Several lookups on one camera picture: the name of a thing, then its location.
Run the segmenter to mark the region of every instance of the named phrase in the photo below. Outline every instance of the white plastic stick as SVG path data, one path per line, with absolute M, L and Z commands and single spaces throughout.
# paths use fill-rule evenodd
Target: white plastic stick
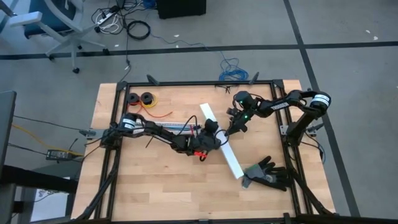
M 216 117 L 214 116 L 210 105 L 208 103 L 204 103 L 200 105 L 200 108 L 205 115 L 206 119 L 211 119 L 212 121 L 217 121 Z M 226 137 L 224 136 L 224 133 L 220 131 L 217 136 L 216 136 L 221 142 L 226 141 Z M 243 176 L 243 171 L 241 166 L 238 163 L 238 160 L 236 159 L 234 152 L 231 149 L 231 146 L 229 145 L 229 142 L 221 146 L 221 151 L 223 151 L 224 157 L 226 159 L 226 162 L 229 165 L 229 168 L 231 169 L 232 173 L 234 174 L 235 178 L 238 179 Z

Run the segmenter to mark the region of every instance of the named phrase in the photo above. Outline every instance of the wooden tabletop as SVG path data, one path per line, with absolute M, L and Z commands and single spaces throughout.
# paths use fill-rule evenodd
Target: wooden tabletop
M 284 85 L 287 93 L 301 90 L 298 80 L 284 80 Z M 92 128 L 109 127 L 115 88 L 115 83 L 100 86 Z M 231 107 L 233 95 L 241 90 L 271 99 L 269 85 L 241 85 L 231 88 L 231 94 L 214 86 L 131 88 L 131 92 L 138 95 L 149 91 L 158 97 L 158 104 L 149 109 L 151 114 L 163 115 L 173 111 L 167 117 L 152 118 L 142 110 L 140 114 L 147 120 L 184 123 L 195 114 L 198 122 L 203 124 L 205 118 L 199 105 L 209 103 L 222 128 L 228 127 L 226 110 Z M 128 110 L 135 113 L 138 106 L 130 106 Z M 302 114 L 298 108 L 291 107 L 290 111 L 294 121 Z M 266 156 L 271 156 L 277 166 L 285 166 L 275 114 L 265 119 L 253 116 L 247 126 L 246 133 L 236 133 L 229 139 L 241 167 L 245 169 Z M 294 216 L 289 190 L 283 192 L 257 183 L 243 189 L 241 179 L 233 177 L 221 151 L 211 151 L 206 161 L 200 162 L 198 157 L 177 154 L 170 146 L 155 139 L 145 148 L 149 139 L 147 136 L 123 139 L 113 221 L 276 218 L 282 217 L 285 212 Z M 315 144 L 306 137 L 303 141 Z M 92 144 L 87 147 L 86 154 L 96 146 Z M 327 209 L 334 211 L 318 149 L 304 144 L 299 149 L 308 186 Z M 98 190 L 103 157 L 104 150 L 98 149 L 84 161 L 73 218 L 83 212 Z M 302 197 L 299 197 L 301 208 L 305 210 Z M 107 201 L 108 192 L 103 200 L 103 216 Z

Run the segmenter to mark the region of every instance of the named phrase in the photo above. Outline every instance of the tape roll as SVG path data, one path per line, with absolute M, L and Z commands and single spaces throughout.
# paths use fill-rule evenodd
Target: tape roll
M 150 105 L 150 104 L 152 104 L 153 100 L 154 100 L 154 96 L 153 96 L 151 93 L 149 93 L 149 92 L 143 93 L 143 94 L 141 95 L 141 102 L 142 102 L 144 105 Z
M 128 102 L 130 105 L 136 105 L 136 104 L 138 104 L 138 103 L 139 103 L 139 96 L 137 95 L 137 93 L 130 93 L 130 94 L 127 96 L 127 102 Z

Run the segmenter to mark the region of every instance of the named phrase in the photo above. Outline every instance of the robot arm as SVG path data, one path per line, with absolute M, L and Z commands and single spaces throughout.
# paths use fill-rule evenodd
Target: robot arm
M 303 104 L 304 98 L 312 98 L 307 106 Z M 233 108 L 228 108 L 227 114 L 231 115 L 231 125 L 226 134 L 234 134 L 240 130 L 246 132 L 245 125 L 254 115 L 261 118 L 270 116 L 274 111 L 288 106 L 296 106 L 304 112 L 297 122 L 289 125 L 286 132 L 286 141 L 292 146 L 298 146 L 307 126 L 314 120 L 323 116 L 330 106 L 331 98 L 321 91 L 293 90 L 287 96 L 276 100 L 265 100 L 261 96 L 253 95 L 246 91 L 240 91 L 234 95 Z
M 140 114 L 126 113 L 122 116 L 118 125 L 114 124 L 112 128 L 104 132 L 101 145 L 112 147 L 115 143 L 117 144 L 117 139 L 121 139 L 122 136 L 127 138 L 152 136 L 170 145 L 177 153 L 185 153 L 187 156 L 200 156 L 200 160 L 204 161 L 210 151 L 220 148 L 221 141 L 215 138 L 217 129 L 217 122 L 207 119 L 205 127 L 197 132 L 197 135 L 174 134 L 153 121 L 147 121 Z

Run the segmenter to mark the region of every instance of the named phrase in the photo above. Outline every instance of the red wire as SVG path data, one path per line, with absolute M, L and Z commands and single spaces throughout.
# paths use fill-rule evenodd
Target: red wire
M 139 113 L 142 109 L 144 109 L 144 110 L 147 112 L 147 114 L 149 114 L 149 116 L 151 116 L 151 117 L 153 117 L 153 118 L 164 118 L 164 117 L 166 117 L 166 116 L 168 116 L 168 115 L 170 115 L 170 114 L 173 113 L 173 111 L 171 111 L 171 112 L 168 113 L 168 114 L 165 114 L 165 115 L 162 115 L 162 116 L 156 116 L 156 115 L 151 114 L 151 113 L 147 110 L 147 108 L 145 108 L 145 107 L 142 105 L 142 102 L 130 103 L 129 105 L 131 105 L 131 106 L 139 105 L 140 108 L 139 108 L 139 110 L 138 110 L 136 113 Z
M 135 113 L 139 113 L 140 111 L 141 111 L 141 109 L 142 109 L 142 105 L 140 104 L 140 103 L 131 103 L 131 104 L 127 104 L 127 107 L 128 106 L 136 106 L 136 105 L 138 105 L 139 104 L 139 109 L 138 109 L 138 111 L 137 112 L 135 112 Z

